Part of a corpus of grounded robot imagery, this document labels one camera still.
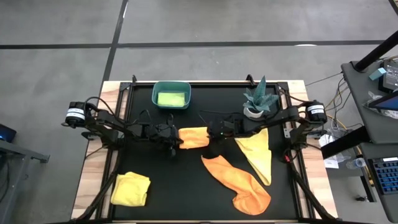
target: white pot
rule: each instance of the white pot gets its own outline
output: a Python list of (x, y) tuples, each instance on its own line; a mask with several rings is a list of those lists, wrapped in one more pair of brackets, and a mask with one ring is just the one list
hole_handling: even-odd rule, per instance
[(243, 108), (243, 114), (246, 115), (248, 118), (259, 118), (263, 114), (264, 111), (260, 111), (258, 113), (253, 113), (248, 108)]

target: green sponge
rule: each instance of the green sponge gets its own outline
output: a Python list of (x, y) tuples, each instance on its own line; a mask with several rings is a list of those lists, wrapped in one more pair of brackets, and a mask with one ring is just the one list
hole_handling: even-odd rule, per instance
[(185, 104), (185, 93), (158, 93), (157, 104), (160, 106), (183, 107)]

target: metal frame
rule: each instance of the metal frame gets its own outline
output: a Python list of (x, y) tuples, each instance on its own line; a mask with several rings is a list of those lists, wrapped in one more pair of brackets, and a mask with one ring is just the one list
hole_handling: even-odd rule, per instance
[(7, 160), (11, 157), (12, 159), (20, 160), (19, 162), (21, 163), (18, 169), (13, 171), (15, 175), (11, 175), (6, 196), (0, 204), (0, 224), (8, 224), (11, 211), (16, 202), (18, 190), (21, 187), (21, 180), (26, 174), (29, 161), (31, 159), (37, 159), (41, 163), (47, 163), (50, 156), (25, 149), (5, 141), (0, 141), (0, 152), (4, 152), (2, 156), (6, 156)]
[[(241, 82), (228, 82), (228, 81), (220, 81), (220, 82), (201, 82), (201, 81), (197, 81), (197, 82), (191, 82), (191, 86), (200, 88), (200, 87), (209, 87), (209, 86), (220, 86), (220, 85), (228, 85), (228, 86), (254, 86), (255, 82), (252, 80), (252, 78), (250, 78), (251, 76), (248, 75), (247, 79), (248, 82), (245, 81), (241, 81)], [(116, 103), (116, 116), (119, 116), (120, 114), (120, 109), (121, 109), (121, 103), (123, 101), (123, 96), (124, 96), (124, 92), (125, 90), (128, 90), (128, 95), (127, 95), (127, 102), (126, 102), (126, 110), (124, 112), (124, 120), (126, 122), (129, 122), (129, 115), (131, 114), (131, 109), (132, 109), (132, 101), (133, 101), (133, 96), (134, 96), (134, 89), (137, 86), (142, 86), (142, 87), (150, 87), (153, 86), (155, 82), (137, 82), (137, 79), (135, 76), (132, 77), (132, 82), (122, 82), (120, 84), (119, 87), (119, 95), (118, 95), (118, 100)], [(278, 82), (278, 83), (267, 83), (267, 86), (272, 85), (272, 87), (275, 89), (275, 92), (280, 96), (279, 94), (279, 89), (278, 86), (282, 86), (284, 87), (284, 90), (287, 94), (289, 94), (289, 86), (286, 82)], [(287, 106), (291, 106), (292, 102), (290, 100), (290, 98), (285, 95), (285, 100), (287, 103)], [(124, 147), (122, 149), (119, 150), (118, 156), (116, 158), (116, 164), (120, 163), (122, 154), (123, 154), (123, 150)], [(108, 176), (109, 176), (109, 170), (110, 170), (110, 161), (112, 158), (112, 154), (111, 152), (108, 152), (106, 155), (106, 162), (105, 162), (105, 166), (108, 166), (108, 168), (105, 167), (105, 169), (107, 171), (104, 170), (104, 174), (103, 174), (103, 178), (101, 181), (101, 187), (104, 186), (104, 183), (108, 180)], [(298, 152), (298, 164), (300, 166), (300, 175), (303, 177), (304, 182), (308, 185), (308, 179), (307, 179), (307, 173), (305, 170), (305, 166), (304, 166), (304, 161), (303, 161), (303, 155), (301, 152)], [(116, 173), (119, 173), (119, 169), (118, 167), (115, 167), (116, 169)], [(301, 201), (300, 201), (300, 195), (299, 195), (299, 188), (297, 186), (297, 183), (294, 182), (293, 178), (291, 177), (291, 174), (289, 174), (289, 177), (291, 178), (291, 183), (290, 183), (290, 187), (292, 189), (292, 193), (294, 196), (294, 200), (295, 200), (295, 208), (296, 208), (296, 215), (297, 218), (303, 218), (303, 213), (302, 213), (302, 206), (301, 206)], [(112, 184), (112, 191), (114, 190), (114, 184), (115, 184), (115, 180), (113, 180), (113, 184)], [(96, 212), (96, 216), (95, 218), (102, 218), (102, 210), (103, 210), (103, 200), (101, 200), (101, 202), (99, 203), (99, 207), (97, 208), (97, 212)], [(114, 220), (114, 208), (115, 206), (109, 202), (109, 210), (108, 210), (108, 215), (106, 217), (106, 219), (109, 221), (113, 221)], [(310, 218), (315, 218), (315, 213), (313, 210), (313, 207), (310, 204), (309, 199), (307, 199), (307, 209), (308, 209), (308, 213), (310, 215)]]

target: black table surface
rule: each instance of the black table surface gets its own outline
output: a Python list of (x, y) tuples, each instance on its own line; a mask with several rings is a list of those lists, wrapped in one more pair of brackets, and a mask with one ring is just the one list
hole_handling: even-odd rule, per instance
[[(275, 93), (273, 88), (267, 92)], [(242, 112), (244, 87), (208, 86), (192, 88), (190, 106), (186, 110), (162, 110), (152, 104), (152, 88), (137, 87), (132, 101), (131, 120), (148, 109), (154, 123), (163, 123), (169, 113), (178, 128), (204, 126), (199, 110)], [(277, 110), (274, 105), (271, 111)], [(214, 114), (202, 113), (205, 120)], [(285, 149), (281, 126), (269, 128), (272, 151), (272, 184), (264, 186), (234, 139), (223, 141), (222, 155), (232, 166), (251, 173), (271, 196), (267, 210), (260, 215), (246, 215), (234, 208), (236, 193), (218, 182), (201, 161), (201, 149), (181, 149), (177, 160), (167, 160), (160, 145), (130, 142), (121, 161), (120, 173), (129, 171), (151, 180), (144, 207), (116, 206), (115, 220), (291, 220), (297, 218), (295, 197), (286, 164), (280, 162)]]
[[(368, 167), (371, 167), (369, 164), (370, 159), (398, 157), (398, 145), (396, 144), (376, 145), (372, 143), (361, 143), (359, 146), (361, 147)], [(374, 170), (372, 170), (371, 175), (373, 180), (377, 179), (377, 174), (374, 173)], [(392, 223), (398, 223), (398, 194), (383, 195), (377, 184), (375, 184), (375, 188), (388, 220)]]
[(369, 91), (376, 95), (386, 95), (377, 89), (378, 81), (369, 78), (379, 68), (379, 63), (373, 63), (364, 73), (357, 72), (350, 63), (342, 64), (341, 68), (371, 141), (375, 144), (398, 143), (398, 119), (380, 115), (363, 106), (369, 100)]

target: wooden table frame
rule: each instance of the wooden table frame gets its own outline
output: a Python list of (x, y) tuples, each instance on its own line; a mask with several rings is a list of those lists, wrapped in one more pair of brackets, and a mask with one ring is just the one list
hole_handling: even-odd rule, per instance
[[(242, 83), (243, 81), (187, 81), (191, 83), (195, 82), (212, 82), (212, 83)], [(289, 94), (293, 97), (296, 97), (301, 100), (308, 100), (307, 92), (305, 89), (304, 81), (303, 80), (281, 80), (281, 81), (268, 81), (269, 83), (274, 82), (287, 82), (289, 86)], [(129, 83), (129, 82), (120, 82), (120, 81), (108, 81), (104, 82), (100, 97), (107, 102), (110, 108), (115, 111), (116, 104), (118, 100), (118, 96), (120, 93), (120, 86), (121, 83)], [(137, 82), (137, 83), (155, 83), (153, 82)], [(124, 118), (124, 112), (126, 109), (126, 102), (127, 102), (127, 94), (124, 94), (123, 97), (120, 97), (121, 100), (121, 108), (120, 108), (120, 117)], [(301, 102), (291, 99), (292, 105), (298, 105)], [(102, 102), (99, 102), (98, 107), (101, 109), (106, 109), (105, 105)], [(282, 107), (287, 107), (287, 102), (285, 97), (282, 97)], [(308, 143), (319, 146), (318, 141), (314, 139), (308, 139)], [(86, 153), (89, 154), (96, 149), (101, 147), (100, 140), (90, 141), (87, 147)], [(92, 156), (90, 156), (83, 164), (83, 169), (80, 177), (80, 183), (78, 186), (78, 190), (76, 193), (76, 199), (73, 206), (72, 211), (72, 218), (79, 217), (87, 208), (87, 206), (92, 202), (95, 198), (96, 194), (99, 192), (101, 188), (101, 182), (103, 180), (104, 174), (104, 167), (105, 167), (105, 160), (106, 157), (109, 155), (107, 149), (101, 149)], [(111, 170), (113, 170), (114, 163), (117, 156), (117, 151), (112, 152), (113, 155), (112, 160), (110, 161)], [(328, 180), (328, 176), (326, 173), (325, 165), (323, 163), (322, 152), (314, 147), (307, 147), (305, 150), (302, 151), (302, 159), (303, 164), (305, 166), (308, 184), (310, 186), (311, 191), (314, 193), (318, 201), (326, 208), (326, 210), (337, 217), (336, 207), (333, 200), (333, 196), (331, 194), (330, 184)], [(295, 166), (298, 171), (300, 171), (300, 166), (297, 160), (295, 160)], [(302, 190), (299, 186), (300, 195), (300, 204), (303, 217), (310, 217), (310, 210), (308, 210), (307, 199), (305, 198)], [(105, 203), (103, 207), (103, 212), (98, 217), (106, 217), (108, 214), (108, 207), (109, 207), (109, 199), (110, 199), (111, 189), (108, 190), (105, 196)], [(267, 220), (269, 222), (275, 221), (285, 221), (291, 222), (293, 220)]]

